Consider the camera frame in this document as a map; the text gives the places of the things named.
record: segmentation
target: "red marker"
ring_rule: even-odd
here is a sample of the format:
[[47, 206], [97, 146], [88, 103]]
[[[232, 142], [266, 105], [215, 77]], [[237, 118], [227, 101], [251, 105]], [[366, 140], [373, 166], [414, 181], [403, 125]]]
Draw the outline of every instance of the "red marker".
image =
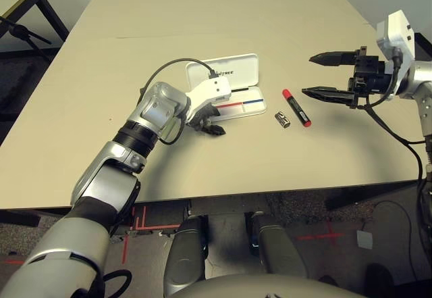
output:
[[308, 116], [305, 114], [303, 109], [300, 107], [300, 105], [297, 103], [295, 98], [292, 96], [291, 92], [289, 90], [284, 89], [282, 91], [283, 96], [285, 97], [286, 101], [290, 105], [290, 107], [294, 110], [296, 115], [298, 116], [298, 119], [302, 122], [303, 126], [309, 127], [312, 122], [309, 120]]

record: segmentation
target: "black table frame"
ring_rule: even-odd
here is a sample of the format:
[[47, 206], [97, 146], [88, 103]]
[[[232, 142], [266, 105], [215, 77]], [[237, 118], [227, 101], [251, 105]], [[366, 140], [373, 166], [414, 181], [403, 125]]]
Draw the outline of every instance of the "black table frame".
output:
[[[53, 7], [48, 0], [24, 0], [18, 5], [6, 18], [9, 21], [17, 22], [29, 9], [36, 5], [44, 17], [48, 20], [50, 25], [54, 28], [59, 37], [66, 41], [69, 35], [69, 30], [65, 27], [59, 16], [55, 13]], [[8, 25], [0, 22], [0, 38], [8, 31]]]

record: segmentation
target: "black cable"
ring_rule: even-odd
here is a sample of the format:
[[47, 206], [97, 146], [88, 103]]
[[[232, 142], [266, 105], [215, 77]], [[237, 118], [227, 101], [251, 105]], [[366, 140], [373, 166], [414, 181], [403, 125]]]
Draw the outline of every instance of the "black cable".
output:
[[399, 69], [400, 69], [400, 66], [402, 65], [402, 63], [404, 62], [404, 54], [402, 53], [402, 50], [400, 50], [400, 48], [398, 48], [398, 47], [394, 47], [391, 59], [393, 60], [393, 74], [392, 74], [391, 83], [390, 83], [388, 89], [386, 90], [386, 92], [383, 94], [383, 96], [378, 101], [376, 101], [372, 104], [368, 103], [364, 107], [359, 107], [359, 109], [368, 109], [368, 108], [370, 109], [372, 107], [375, 107], [375, 106], [383, 103], [391, 95], [391, 93], [395, 89], [395, 87], [398, 83]]
[[181, 118], [180, 121], [180, 129], [178, 130], [177, 135], [175, 136], [175, 138], [172, 141], [164, 141], [163, 139], [159, 139], [161, 141], [161, 143], [163, 143], [164, 145], [172, 145], [174, 144], [176, 141], [178, 141], [178, 139], [180, 138], [180, 136], [183, 133], [183, 129], [184, 126], [186, 125], [186, 118]]
[[[366, 102], [369, 103], [369, 96], [366, 98]], [[418, 153], [410, 146], [410, 144], [425, 143], [425, 141], [422, 141], [422, 142], [407, 141], [406, 139], [403, 139], [398, 134], [393, 132], [389, 128], [389, 126], [377, 115], [377, 113], [371, 107], [366, 108], [365, 111], [368, 113], [368, 115], [370, 115], [370, 117], [372, 117], [372, 119], [374, 119], [374, 121], [376, 123], [378, 123], [378, 125], [380, 125], [380, 127], [382, 127], [385, 131], [387, 131], [389, 134], [391, 134], [397, 141], [399, 141], [401, 144], [403, 144], [403, 146], [408, 148], [408, 150], [415, 156], [416, 161], [417, 161], [417, 165], [418, 165], [416, 214], [418, 217], [417, 218], [418, 222], [423, 224], [423, 217], [421, 214], [421, 191], [422, 191], [424, 185], [426, 184], [426, 182], [423, 180], [423, 163], [422, 163], [421, 158], [418, 155]], [[426, 249], [426, 246], [425, 246], [425, 243], [424, 243], [424, 240], [423, 240], [423, 237], [421, 235], [421, 226], [419, 226], [419, 228], [418, 228], [418, 236], [420, 238], [421, 246], [423, 248], [423, 251], [425, 252], [425, 255], [429, 256], [427, 249]]]
[[159, 67], [152, 76], [150, 76], [150, 78], [148, 79], [147, 83], [144, 85], [144, 87], [142, 89], [140, 89], [140, 98], [138, 99], [138, 103], [141, 102], [142, 97], [144, 96], [144, 94], [146, 93], [151, 81], [156, 77], [156, 75], [158, 73], [161, 72], [161, 70], [163, 70], [164, 68], [166, 68], [169, 65], [178, 63], [180, 61], [194, 61], [195, 63], [198, 63], [200, 65], [203, 65], [206, 69], [208, 69], [210, 71], [210, 78], [214, 78], [214, 77], [218, 77], [218, 75], [216, 74], [215, 70], [212, 69], [212, 67], [210, 67], [208, 64], [206, 64], [205, 62], [198, 60], [198, 59], [194, 59], [194, 58], [179, 58], [179, 59], [175, 59], [175, 60], [171, 60], [169, 62], [167, 62], [166, 64], [163, 64], [161, 67]]
[[391, 83], [389, 85], [389, 88], [386, 90], [386, 92], [383, 94], [383, 96], [376, 102], [372, 104], [368, 104], [369, 107], [375, 107], [381, 103], [383, 103], [393, 92], [394, 88], [396, 87], [396, 84], [398, 83], [398, 74], [399, 74], [400, 67], [394, 67], [393, 69], [393, 75], [391, 77]]
[[108, 298], [118, 298], [124, 294], [132, 281], [132, 273], [129, 270], [117, 270], [103, 276], [103, 281], [105, 282], [118, 278], [119, 276], [125, 276], [126, 279], [123, 285]]
[[[369, 96], [366, 97], [366, 102], [369, 104]], [[408, 148], [408, 150], [415, 156], [417, 160], [418, 165], [418, 177], [417, 177], [417, 190], [419, 190], [419, 187], [421, 185], [421, 180], [423, 179], [423, 163], [421, 161], [420, 156], [418, 153], [410, 146], [410, 143], [416, 143], [416, 142], [410, 142], [406, 139], [403, 139], [398, 134], [393, 132], [389, 126], [377, 115], [377, 113], [372, 109], [372, 107], [366, 107], [365, 111], [370, 115], [370, 117], [382, 127], [385, 131], [387, 131], [389, 134], [391, 134], [397, 141], [399, 141], [403, 146]]]
[[[415, 272], [415, 270], [414, 270], [414, 265], [412, 264], [412, 258], [411, 258], [412, 222], [411, 222], [410, 215], [409, 215], [408, 212], [405, 210], [405, 208], [402, 207], [401, 204], [399, 204], [399, 203], [397, 203], [397, 202], [395, 202], [395, 201], [392, 201], [392, 200], [382, 200], [382, 201], [378, 201], [376, 204], [374, 204], [373, 208], [375, 209], [376, 207], [378, 207], [378, 206], [381, 205], [382, 203], [393, 203], [394, 205], [397, 205], [397, 206], [398, 206], [398, 207], [399, 207], [399, 208], [404, 212], [404, 214], [405, 214], [405, 216], [406, 216], [406, 219], [408, 220], [408, 226], [409, 226], [409, 231], [408, 231], [408, 259], [409, 259], [409, 262], [410, 262], [410, 267], [411, 267], [412, 275], [414, 276], [414, 279], [415, 279], [416, 281], [418, 281], [418, 279], [417, 279], [417, 275], [416, 275], [416, 272]], [[362, 230], [365, 229], [365, 225], [366, 225], [366, 222], [363, 223]]]

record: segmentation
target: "blue stripe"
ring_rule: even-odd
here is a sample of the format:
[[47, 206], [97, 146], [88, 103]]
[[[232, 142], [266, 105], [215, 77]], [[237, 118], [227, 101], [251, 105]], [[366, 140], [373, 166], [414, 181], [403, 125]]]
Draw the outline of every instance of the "blue stripe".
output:
[[249, 104], [249, 103], [255, 103], [255, 102], [263, 102], [263, 101], [264, 101], [264, 99], [250, 100], [250, 101], [243, 102], [243, 104]]

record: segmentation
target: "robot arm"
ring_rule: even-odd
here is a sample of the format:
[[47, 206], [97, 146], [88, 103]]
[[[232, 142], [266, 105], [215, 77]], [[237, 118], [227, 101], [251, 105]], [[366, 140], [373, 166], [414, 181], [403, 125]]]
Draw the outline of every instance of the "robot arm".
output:
[[[418, 210], [421, 228], [428, 234], [429, 244], [431, 244], [432, 61], [414, 60], [414, 32], [402, 11], [390, 14], [386, 21], [378, 24], [377, 44], [388, 61], [379, 61], [378, 56], [367, 55], [366, 47], [361, 47], [356, 51], [320, 53], [311, 57], [309, 59], [311, 62], [323, 66], [353, 65], [354, 76], [348, 80], [347, 91], [337, 90], [334, 87], [316, 86], [302, 89], [302, 92], [321, 101], [342, 103], [352, 109], [364, 109], [372, 117], [376, 117], [372, 110], [374, 104], [391, 100], [395, 95], [402, 99], [414, 99], [417, 102], [429, 158], [426, 166], [426, 181], [424, 185], [418, 187], [420, 191], [418, 201], [420, 209]], [[381, 94], [382, 98], [372, 104], [358, 104], [361, 97], [369, 101], [369, 95], [372, 94]], [[401, 140], [409, 146], [410, 142], [405, 139]], [[427, 254], [430, 259], [430, 248]]]
[[174, 120], [189, 123], [206, 105], [230, 95], [224, 76], [206, 80], [186, 94], [155, 83], [77, 182], [70, 213], [40, 240], [1, 296], [103, 297], [109, 232], [138, 196], [140, 183], [134, 174], [141, 173]]

